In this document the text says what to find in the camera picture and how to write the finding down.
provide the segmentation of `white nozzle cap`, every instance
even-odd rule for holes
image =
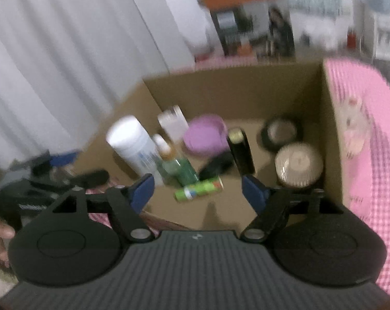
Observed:
[[[171,146],[168,145],[165,139],[161,137],[159,134],[153,135],[152,140],[155,143],[156,147],[158,148],[159,152],[170,153],[172,151]]]

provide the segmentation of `purple object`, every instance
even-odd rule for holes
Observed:
[[[228,129],[223,119],[214,114],[193,119],[183,136],[186,148],[203,156],[215,156],[229,149]]]

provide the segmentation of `silver screw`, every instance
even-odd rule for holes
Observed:
[[[130,232],[130,235],[132,238],[138,239],[138,240],[144,240],[150,237],[151,233],[147,229],[134,229]]]
[[[260,229],[248,229],[245,231],[244,236],[250,240],[261,240],[264,239],[265,233]]]

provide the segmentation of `beige round lid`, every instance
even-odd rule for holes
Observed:
[[[277,176],[281,183],[293,188],[306,188],[322,175],[323,158],[308,143],[291,143],[280,149],[275,157]]]

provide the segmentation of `ribbed gray surface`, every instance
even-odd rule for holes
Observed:
[[[150,244],[132,246],[93,282],[65,289],[24,282],[3,301],[10,310],[369,310],[387,299],[374,284],[305,284],[279,268],[263,246],[243,243],[231,231],[164,231]]]

